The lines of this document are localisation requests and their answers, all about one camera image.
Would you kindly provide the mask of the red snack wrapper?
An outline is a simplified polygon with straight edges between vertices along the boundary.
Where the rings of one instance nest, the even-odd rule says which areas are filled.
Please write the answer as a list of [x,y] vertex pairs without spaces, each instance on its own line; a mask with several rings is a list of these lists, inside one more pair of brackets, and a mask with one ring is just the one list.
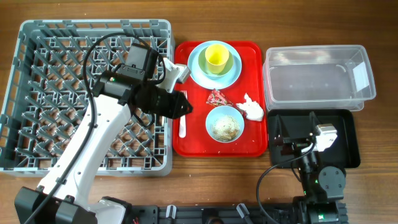
[[214,107],[218,106],[233,106],[233,103],[225,97],[225,95],[219,90],[212,90],[210,95],[206,100],[206,104],[209,104]]

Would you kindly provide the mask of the light blue bowl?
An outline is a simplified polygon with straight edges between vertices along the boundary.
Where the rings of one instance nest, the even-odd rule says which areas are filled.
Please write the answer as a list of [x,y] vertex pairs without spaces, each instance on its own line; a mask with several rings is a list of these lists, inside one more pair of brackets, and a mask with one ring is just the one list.
[[207,117],[206,117],[206,120],[205,120],[205,127],[206,127],[206,130],[207,130],[208,134],[210,135],[210,137],[211,137],[212,139],[214,139],[215,141],[217,141],[217,140],[213,137],[213,135],[212,135],[212,133],[211,133],[211,127],[212,127],[212,125],[215,123],[215,121],[216,121],[219,117],[221,117],[221,116],[223,116],[223,115],[230,115],[230,116],[234,117],[234,118],[237,120],[237,122],[239,123],[240,132],[239,132],[239,134],[238,134],[238,136],[237,136],[236,139],[234,139],[234,140],[232,140],[232,141],[229,141],[229,142],[221,142],[221,141],[218,141],[218,142],[221,142],[221,143],[230,143],[230,142],[233,142],[233,141],[237,140],[237,139],[242,135],[242,133],[243,133],[243,131],[244,131],[244,120],[243,120],[243,116],[242,116],[242,114],[241,114],[237,109],[233,108],[232,106],[219,106],[219,107],[213,108],[213,109],[208,113],[208,115],[207,115]]

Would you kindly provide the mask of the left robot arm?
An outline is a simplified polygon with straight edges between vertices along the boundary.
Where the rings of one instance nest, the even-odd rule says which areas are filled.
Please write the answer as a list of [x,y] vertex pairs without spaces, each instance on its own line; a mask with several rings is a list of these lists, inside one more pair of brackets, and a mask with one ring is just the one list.
[[14,205],[21,223],[137,223],[132,205],[112,197],[88,203],[108,149],[136,110],[177,119],[192,112],[176,83],[189,76],[158,51],[132,44],[126,63],[107,70],[88,90],[89,107],[55,167],[36,189],[23,187]]

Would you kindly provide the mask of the white plastic fork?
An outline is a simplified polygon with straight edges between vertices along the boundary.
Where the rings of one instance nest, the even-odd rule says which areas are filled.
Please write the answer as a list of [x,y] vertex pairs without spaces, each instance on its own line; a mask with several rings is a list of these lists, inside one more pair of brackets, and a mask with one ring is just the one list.
[[182,117],[180,117],[178,136],[179,138],[185,138],[186,135],[187,135],[186,117],[185,115],[183,115]]

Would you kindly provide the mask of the rice and nut leftovers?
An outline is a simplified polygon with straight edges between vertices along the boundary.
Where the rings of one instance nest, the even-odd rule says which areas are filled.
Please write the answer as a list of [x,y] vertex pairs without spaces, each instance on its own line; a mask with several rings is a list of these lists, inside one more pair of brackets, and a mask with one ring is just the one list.
[[211,127],[211,133],[217,141],[229,142],[237,138],[239,123],[230,115],[219,117]]

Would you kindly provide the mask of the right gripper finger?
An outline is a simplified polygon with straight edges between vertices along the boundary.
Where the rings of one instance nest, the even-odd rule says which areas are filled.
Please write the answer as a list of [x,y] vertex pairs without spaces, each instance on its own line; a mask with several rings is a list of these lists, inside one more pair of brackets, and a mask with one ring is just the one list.
[[317,126],[320,124],[320,121],[314,111],[310,112],[309,119],[310,119],[311,133],[314,135],[318,134]]
[[275,120],[274,120],[274,139],[280,139],[283,137],[283,125],[282,125],[282,121],[279,115],[275,116]]

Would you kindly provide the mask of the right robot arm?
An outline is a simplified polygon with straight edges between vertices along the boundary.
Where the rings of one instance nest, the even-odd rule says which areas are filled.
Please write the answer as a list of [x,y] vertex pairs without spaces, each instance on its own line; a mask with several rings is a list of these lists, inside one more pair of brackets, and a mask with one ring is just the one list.
[[319,122],[316,114],[309,114],[312,127],[306,136],[292,138],[281,116],[276,116],[274,145],[282,148],[283,156],[291,159],[279,164],[296,164],[304,196],[294,198],[298,223],[337,223],[340,220],[338,201],[344,198],[346,174],[337,166],[326,166],[319,153],[337,139],[336,128]]

